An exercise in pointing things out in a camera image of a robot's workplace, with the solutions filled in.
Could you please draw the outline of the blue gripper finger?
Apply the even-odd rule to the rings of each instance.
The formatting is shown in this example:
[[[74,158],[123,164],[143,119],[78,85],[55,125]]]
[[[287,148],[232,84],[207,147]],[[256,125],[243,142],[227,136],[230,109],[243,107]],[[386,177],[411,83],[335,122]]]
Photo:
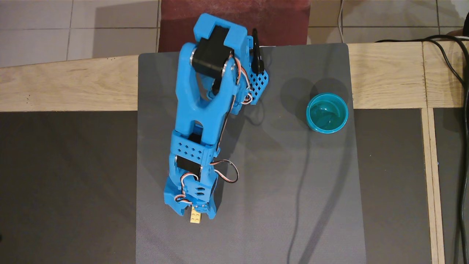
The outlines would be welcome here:
[[[208,203],[202,204],[202,213],[206,214],[209,219],[214,219],[217,213],[217,208],[214,199],[210,199]]]
[[[181,183],[174,183],[169,176],[164,187],[164,201],[180,216],[184,216],[186,208],[191,206],[191,201],[183,194]]]

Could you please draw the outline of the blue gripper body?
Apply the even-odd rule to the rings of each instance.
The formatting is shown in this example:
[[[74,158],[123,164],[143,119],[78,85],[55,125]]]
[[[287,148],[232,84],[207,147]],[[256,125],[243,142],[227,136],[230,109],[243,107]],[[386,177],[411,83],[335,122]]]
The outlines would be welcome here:
[[[188,171],[178,168],[177,161],[176,156],[169,156],[169,177],[174,183],[181,183],[182,176]],[[189,175],[183,179],[184,187],[181,185],[181,189],[193,206],[202,206],[214,199],[217,178],[218,174],[214,172],[213,166],[208,165],[201,169],[198,176]]]

